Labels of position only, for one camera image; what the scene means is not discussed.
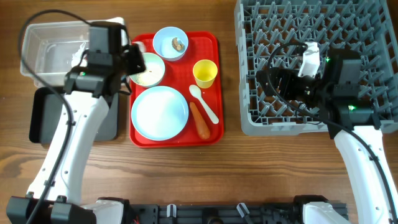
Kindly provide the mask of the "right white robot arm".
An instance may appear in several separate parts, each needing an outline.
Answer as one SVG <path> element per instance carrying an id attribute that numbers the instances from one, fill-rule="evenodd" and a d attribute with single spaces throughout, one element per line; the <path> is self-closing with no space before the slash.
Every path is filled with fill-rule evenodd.
<path id="1" fill-rule="evenodd" d="M 360 100 L 359 53 L 330 49 L 320 78 L 267 67 L 256 72 L 265 94 L 274 94 L 305 116 L 292 100 L 319 109 L 349 175 L 360 223 L 397 223 L 397 190 L 383 150 L 381 122 L 370 101 Z"/>

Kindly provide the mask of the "light blue bowl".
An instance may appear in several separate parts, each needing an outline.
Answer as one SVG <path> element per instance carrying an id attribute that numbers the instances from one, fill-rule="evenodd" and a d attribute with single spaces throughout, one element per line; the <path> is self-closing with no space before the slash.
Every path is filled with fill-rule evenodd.
<path id="1" fill-rule="evenodd" d="M 181 41 L 185 49 L 181 52 L 176 51 L 172 47 L 172 39 L 177 37 Z M 188 49 L 189 39 L 187 34 L 178 27 L 164 27 L 155 33 L 152 40 L 155 52 L 164 60 L 174 62 L 180 60 Z"/>

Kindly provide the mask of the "brown food scrap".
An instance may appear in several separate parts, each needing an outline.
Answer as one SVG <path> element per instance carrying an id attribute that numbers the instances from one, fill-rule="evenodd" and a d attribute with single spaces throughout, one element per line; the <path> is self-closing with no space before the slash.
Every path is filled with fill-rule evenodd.
<path id="1" fill-rule="evenodd" d="M 178 52 L 181 52 L 185 49 L 184 44 L 181 41 L 179 41 L 177 37 L 174 37 L 172 39 L 172 47 Z"/>

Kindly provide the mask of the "white red wrapper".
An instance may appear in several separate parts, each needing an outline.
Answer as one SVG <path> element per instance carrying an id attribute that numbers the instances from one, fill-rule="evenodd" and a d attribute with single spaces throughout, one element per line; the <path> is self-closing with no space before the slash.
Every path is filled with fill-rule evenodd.
<path id="1" fill-rule="evenodd" d="M 88 48 L 88 44 L 86 42 L 83 42 L 77 52 L 75 52 L 74 54 L 72 54 L 72 61 L 71 61 L 71 66 L 75 67 L 79 64 L 81 56 L 83 55 L 83 52 Z M 83 57 L 83 61 L 80 64 L 80 66 L 85 67 L 87 66 L 87 60 L 86 60 L 86 56 Z"/>

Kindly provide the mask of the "light green bowl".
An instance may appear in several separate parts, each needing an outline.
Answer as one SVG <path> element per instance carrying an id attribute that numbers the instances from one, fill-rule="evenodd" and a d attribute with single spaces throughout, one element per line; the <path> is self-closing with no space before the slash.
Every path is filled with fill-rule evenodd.
<path id="1" fill-rule="evenodd" d="M 158 85 L 165 75 L 165 63 L 153 53 L 143 53 L 146 70 L 135 75 L 130 75 L 130 80 L 136 85 L 144 88 L 150 88 Z"/>

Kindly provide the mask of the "orange carrot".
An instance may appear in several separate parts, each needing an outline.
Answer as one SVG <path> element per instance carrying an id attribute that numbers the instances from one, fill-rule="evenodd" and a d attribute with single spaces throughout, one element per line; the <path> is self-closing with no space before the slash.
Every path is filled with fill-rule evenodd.
<path id="1" fill-rule="evenodd" d="M 200 114 L 196 104 L 194 102 L 190 102 L 189 104 L 193 119 L 195 122 L 197 134 L 200 139 L 206 140 L 210 138 L 210 130 L 205 123 L 205 120 L 203 119 L 202 115 Z"/>

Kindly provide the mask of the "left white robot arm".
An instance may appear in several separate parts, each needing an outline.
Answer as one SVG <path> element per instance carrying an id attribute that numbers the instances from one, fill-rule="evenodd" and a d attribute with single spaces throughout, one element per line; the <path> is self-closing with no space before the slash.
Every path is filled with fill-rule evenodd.
<path id="1" fill-rule="evenodd" d="M 62 112 L 49 151 L 24 197 L 11 197 L 6 214 L 12 223 L 131 223 L 129 200 L 101 197 L 82 205 L 83 173 L 96 134 L 113 97 L 128 75 L 146 67 L 137 44 L 129 41 L 123 24 L 93 21 L 90 45 L 57 94 Z"/>

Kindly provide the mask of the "yellow plastic cup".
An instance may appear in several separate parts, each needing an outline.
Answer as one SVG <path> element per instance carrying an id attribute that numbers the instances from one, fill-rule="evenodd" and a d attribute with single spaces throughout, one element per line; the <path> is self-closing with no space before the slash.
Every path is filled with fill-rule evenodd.
<path id="1" fill-rule="evenodd" d="M 195 78 L 196 84 L 200 88 L 209 88 L 212 86 L 217 74 L 218 67 L 216 63 L 211 60 L 199 60 L 193 66 L 193 76 Z"/>

